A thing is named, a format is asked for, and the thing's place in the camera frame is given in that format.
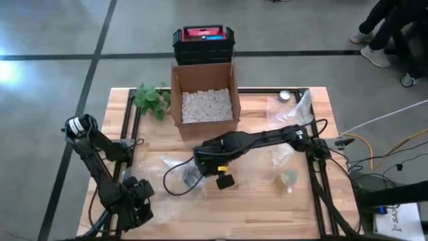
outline floor line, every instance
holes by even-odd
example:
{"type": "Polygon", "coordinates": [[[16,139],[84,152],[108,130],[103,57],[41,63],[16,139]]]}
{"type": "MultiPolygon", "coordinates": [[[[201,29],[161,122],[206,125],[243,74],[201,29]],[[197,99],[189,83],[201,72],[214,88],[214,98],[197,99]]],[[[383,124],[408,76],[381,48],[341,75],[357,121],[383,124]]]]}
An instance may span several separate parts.
{"type": "MultiPolygon", "coordinates": [[[[89,91],[92,85],[92,81],[94,79],[96,67],[100,59],[102,48],[106,41],[108,28],[110,27],[110,23],[112,21],[112,16],[114,13],[114,9],[116,8],[116,4],[117,4],[117,0],[111,0],[110,5],[108,6],[106,18],[104,19],[104,24],[101,29],[100,37],[98,38],[98,42],[96,44],[94,57],[92,58],[88,73],[86,74],[86,79],[82,88],[82,93],[80,94],[80,97],[79,97],[79,102],[76,108],[75,116],[83,114],[83,111],[85,109],[86,101],[88,100],[89,91]]],[[[64,186],[64,181],[66,179],[68,165],[70,164],[72,152],[73,152],[72,146],[69,143],[67,143],[66,148],[64,149],[64,153],[62,155],[60,168],[58,169],[58,173],[55,178],[55,183],[53,185],[53,189],[49,198],[49,203],[47,205],[46,213],[43,218],[43,222],[41,224],[39,236],[37,238],[37,240],[39,241],[46,241],[49,238],[49,233],[52,227],[52,222],[55,217],[56,208],[60,200],[62,187],[64,186]]]]}
{"type": "MultiPolygon", "coordinates": [[[[397,50],[385,50],[388,55],[396,55],[397,50]]],[[[298,57],[298,56],[359,56],[360,50],[291,50],[291,51],[238,51],[235,57],[298,57]]],[[[174,58],[174,53],[127,53],[127,54],[40,54],[40,55],[3,55],[3,61],[26,60],[139,60],[174,58]]]]}

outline white sign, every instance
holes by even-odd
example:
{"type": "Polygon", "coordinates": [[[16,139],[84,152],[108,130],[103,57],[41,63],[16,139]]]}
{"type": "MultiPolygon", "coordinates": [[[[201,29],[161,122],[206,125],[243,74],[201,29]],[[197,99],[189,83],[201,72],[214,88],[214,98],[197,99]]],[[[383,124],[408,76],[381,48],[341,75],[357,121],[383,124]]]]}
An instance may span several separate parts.
{"type": "Polygon", "coordinates": [[[374,215],[374,232],[402,240],[425,241],[417,204],[388,208],[388,213],[374,215]]]}

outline white cable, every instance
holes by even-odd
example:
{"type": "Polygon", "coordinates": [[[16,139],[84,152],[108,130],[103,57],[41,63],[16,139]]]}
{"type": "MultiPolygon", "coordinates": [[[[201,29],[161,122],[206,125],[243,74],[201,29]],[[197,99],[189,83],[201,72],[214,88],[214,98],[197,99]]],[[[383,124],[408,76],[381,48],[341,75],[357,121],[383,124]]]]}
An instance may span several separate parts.
{"type": "Polygon", "coordinates": [[[381,116],[381,117],[378,117],[378,118],[374,118],[374,119],[372,119],[372,120],[370,120],[370,121],[367,121],[366,123],[362,123],[361,125],[358,125],[358,126],[356,126],[356,127],[352,128],[352,129],[349,129],[349,130],[347,130],[347,131],[343,132],[342,134],[340,134],[340,135],[339,135],[339,137],[341,137],[342,135],[345,135],[346,133],[349,133],[350,131],[353,131],[353,130],[355,130],[355,129],[357,129],[357,128],[363,127],[363,126],[365,126],[365,125],[367,125],[367,124],[370,124],[370,123],[372,123],[372,122],[378,121],[378,120],[380,120],[380,119],[382,119],[382,118],[385,118],[385,117],[388,117],[388,116],[392,116],[393,114],[397,114],[398,112],[401,112],[401,111],[403,111],[403,110],[407,110],[407,109],[409,109],[409,108],[413,108],[413,107],[418,106],[418,105],[420,105],[420,104],[423,104],[423,103],[425,103],[425,102],[428,102],[428,100],[424,100],[424,101],[418,102],[418,103],[416,103],[416,104],[412,104],[411,106],[408,106],[408,107],[405,107],[405,108],[402,108],[402,109],[396,110],[396,111],[391,112],[391,113],[389,113],[389,114],[386,114],[386,115],[384,115],[384,116],[381,116]]]}

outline yellow tag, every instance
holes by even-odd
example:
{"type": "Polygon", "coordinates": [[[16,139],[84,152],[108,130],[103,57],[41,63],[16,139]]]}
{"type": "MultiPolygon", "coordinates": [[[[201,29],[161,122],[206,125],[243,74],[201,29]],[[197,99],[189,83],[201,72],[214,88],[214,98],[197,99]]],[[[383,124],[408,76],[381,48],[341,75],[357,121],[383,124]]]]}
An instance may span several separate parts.
{"type": "Polygon", "coordinates": [[[218,171],[227,171],[227,167],[226,166],[218,167],[217,170],[218,171]]]}

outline person's leg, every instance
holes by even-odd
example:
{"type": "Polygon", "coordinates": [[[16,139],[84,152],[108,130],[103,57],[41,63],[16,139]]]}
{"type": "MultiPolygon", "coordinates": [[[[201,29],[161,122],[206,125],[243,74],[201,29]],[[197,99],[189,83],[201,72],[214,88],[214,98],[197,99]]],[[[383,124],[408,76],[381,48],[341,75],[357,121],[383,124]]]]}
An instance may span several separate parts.
{"type": "Polygon", "coordinates": [[[389,39],[395,31],[401,29],[412,22],[414,18],[422,14],[428,5],[427,0],[402,0],[391,11],[378,33],[370,44],[361,50],[361,54],[370,60],[375,66],[385,68],[390,63],[383,49],[388,44],[389,39]]]}
{"type": "Polygon", "coordinates": [[[388,44],[394,31],[401,31],[414,18],[426,11],[427,0],[402,0],[385,18],[385,22],[370,42],[371,50],[381,50],[388,44]]]}
{"type": "Polygon", "coordinates": [[[369,34],[399,3],[400,0],[380,0],[358,30],[363,34],[369,34]]]}
{"type": "Polygon", "coordinates": [[[367,19],[358,28],[358,33],[354,34],[350,41],[355,44],[369,42],[373,38],[372,31],[382,21],[400,0],[380,0],[368,15],[367,19]]]}

